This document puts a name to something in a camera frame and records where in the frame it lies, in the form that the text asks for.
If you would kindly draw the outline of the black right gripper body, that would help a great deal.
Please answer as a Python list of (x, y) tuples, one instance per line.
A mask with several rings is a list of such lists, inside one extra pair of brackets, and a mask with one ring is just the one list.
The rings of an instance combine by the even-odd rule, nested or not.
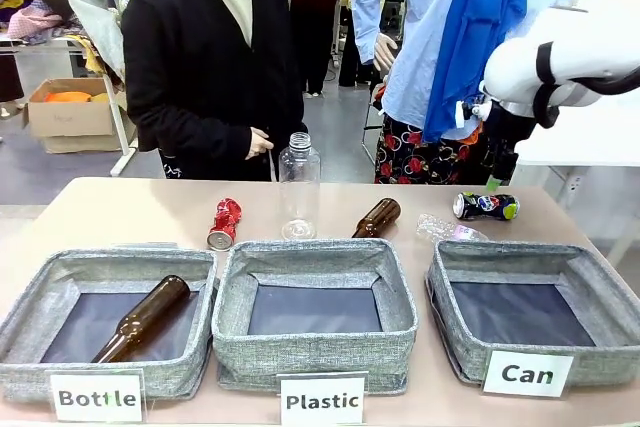
[(530, 137), (535, 125), (534, 118), (515, 115), (492, 100), (488, 116), (483, 121), (488, 144), (484, 164), (488, 167), (514, 167), (518, 159), (515, 147)]

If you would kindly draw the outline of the person's right hand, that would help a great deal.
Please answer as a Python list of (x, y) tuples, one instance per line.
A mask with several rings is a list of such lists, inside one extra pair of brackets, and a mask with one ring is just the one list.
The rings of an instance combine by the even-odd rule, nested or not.
[(257, 157), (274, 148), (274, 144), (270, 141), (269, 135), (261, 129), (251, 127), (251, 142), (246, 160)]

